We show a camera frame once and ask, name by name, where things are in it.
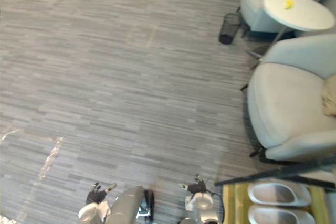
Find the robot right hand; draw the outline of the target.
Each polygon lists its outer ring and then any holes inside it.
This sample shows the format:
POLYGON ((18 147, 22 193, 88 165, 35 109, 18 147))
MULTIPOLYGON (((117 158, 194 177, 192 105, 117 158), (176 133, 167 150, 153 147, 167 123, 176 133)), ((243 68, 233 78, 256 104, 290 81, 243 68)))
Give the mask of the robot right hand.
POLYGON ((196 183, 193 183, 193 184, 181 183, 181 184, 179 184, 179 186, 183 190, 187 190, 191 194, 208 192, 208 190, 206 188, 206 184, 204 182, 204 179, 200 174, 195 175, 195 181, 196 181, 196 183))

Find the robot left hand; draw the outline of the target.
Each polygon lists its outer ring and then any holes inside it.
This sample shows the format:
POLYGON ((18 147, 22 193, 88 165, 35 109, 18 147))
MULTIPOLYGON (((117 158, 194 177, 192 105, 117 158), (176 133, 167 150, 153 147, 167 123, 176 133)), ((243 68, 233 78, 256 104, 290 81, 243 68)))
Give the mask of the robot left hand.
POLYGON ((101 186, 98 182, 94 183, 92 189, 88 192, 86 198, 86 205, 91 203, 100 204, 104 201, 106 195, 117 187, 117 183, 112 183, 109 187, 101 190, 101 186))

